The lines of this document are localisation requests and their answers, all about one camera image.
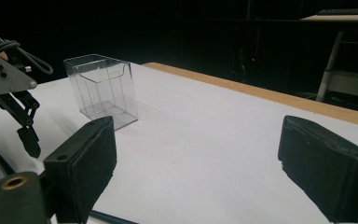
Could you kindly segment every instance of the wooden table edge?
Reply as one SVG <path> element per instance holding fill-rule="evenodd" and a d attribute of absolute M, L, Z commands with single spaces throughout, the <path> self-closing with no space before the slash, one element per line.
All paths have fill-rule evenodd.
<path fill-rule="evenodd" d="M 212 77 L 201 73 L 185 70 L 178 67 L 169 66 L 162 63 L 144 63 L 142 66 L 156 69 L 162 72 L 167 72 L 180 77 L 187 77 L 197 81 L 213 84 L 215 86 L 227 88 L 234 91 L 239 91 L 245 94 L 253 95 L 265 100 L 270 100 L 283 105 L 290 105 L 295 108 L 307 110 L 316 114 L 325 115 L 334 119 L 341 119 L 347 122 L 358 124 L 358 111 L 339 107 L 335 105 L 328 105 L 309 99 L 296 97 L 293 95 L 284 94 L 281 92 L 270 91 L 246 84 L 242 84 L 220 77 Z"/>

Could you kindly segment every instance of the clear plastic box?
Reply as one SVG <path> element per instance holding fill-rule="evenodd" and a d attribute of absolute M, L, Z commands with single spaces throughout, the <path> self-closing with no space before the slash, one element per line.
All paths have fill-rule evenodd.
<path fill-rule="evenodd" d="M 115 130 L 138 120 L 130 63 L 98 54 L 63 63 L 82 114 L 89 119 L 112 116 Z"/>

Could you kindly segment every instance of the bolt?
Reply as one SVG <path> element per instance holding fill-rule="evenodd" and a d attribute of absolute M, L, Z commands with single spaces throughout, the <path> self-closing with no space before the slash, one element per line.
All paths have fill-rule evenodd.
<path fill-rule="evenodd" d="M 36 88 L 36 86 L 37 86 L 37 82 L 35 82 L 35 81 L 31 81 L 31 82 L 30 82 L 30 87 L 31 87 L 32 89 Z"/>

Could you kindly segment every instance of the cable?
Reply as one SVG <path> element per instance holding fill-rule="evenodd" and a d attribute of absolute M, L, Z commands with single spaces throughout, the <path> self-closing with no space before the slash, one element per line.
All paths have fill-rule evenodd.
<path fill-rule="evenodd" d="M 53 68 L 46 62 L 35 57 L 34 55 L 28 53 L 27 51 L 20 48 L 20 43 L 15 40 L 4 40 L 0 37 L 0 52 L 7 49 L 16 49 L 21 55 L 23 55 L 27 60 L 29 60 L 36 68 L 42 71 L 45 74 L 51 75 L 53 73 Z"/>

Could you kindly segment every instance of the white table surface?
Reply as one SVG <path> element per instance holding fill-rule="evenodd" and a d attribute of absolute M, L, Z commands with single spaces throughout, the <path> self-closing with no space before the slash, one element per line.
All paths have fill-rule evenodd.
<path fill-rule="evenodd" d="M 94 209 L 142 224 L 329 223 L 278 160 L 282 120 L 298 116 L 358 145 L 358 125 L 132 64 L 139 120 L 116 131 L 117 168 Z M 30 91 L 42 154 L 32 159 L 0 109 L 0 151 L 18 171 L 89 120 L 68 79 Z M 89 223 L 102 223 L 93 218 Z"/>

